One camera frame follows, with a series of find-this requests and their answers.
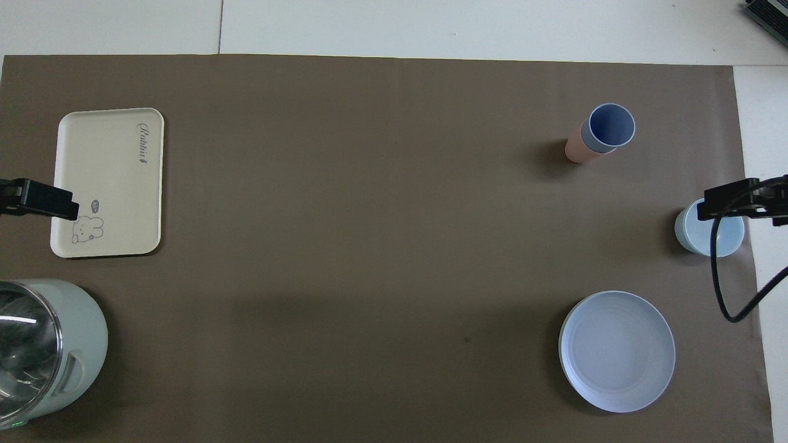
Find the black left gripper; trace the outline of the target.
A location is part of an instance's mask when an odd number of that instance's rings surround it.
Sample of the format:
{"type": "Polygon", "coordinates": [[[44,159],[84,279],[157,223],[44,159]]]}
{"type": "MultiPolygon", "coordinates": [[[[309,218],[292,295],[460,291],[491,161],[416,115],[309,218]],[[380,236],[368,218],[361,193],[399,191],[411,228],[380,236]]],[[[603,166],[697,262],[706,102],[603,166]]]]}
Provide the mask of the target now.
{"type": "Polygon", "coordinates": [[[51,218],[76,221],[79,204],[73,200],[71,191],[29,180],[1,179],[2,215],[24,216],[18,207],[22,195],[22,209],[28,214],[39,214],[51,218]]]}

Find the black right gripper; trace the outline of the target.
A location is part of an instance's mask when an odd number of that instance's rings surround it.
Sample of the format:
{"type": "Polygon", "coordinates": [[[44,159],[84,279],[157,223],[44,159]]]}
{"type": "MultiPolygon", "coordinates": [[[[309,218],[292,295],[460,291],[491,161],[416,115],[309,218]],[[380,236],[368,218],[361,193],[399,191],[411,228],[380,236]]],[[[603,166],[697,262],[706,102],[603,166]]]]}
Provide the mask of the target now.
{"type": "Polygon", "coordinates": [[[700,221],[734,217],[755,218],[759,214],[760,218],[769,218],[772,226],[787,225],[786,175],[765,180],[737,180],[707,189],[703,197],[703,202],[698,204],[700,221]],[[758,202],[761,206],[757,212],[758,202]]]}

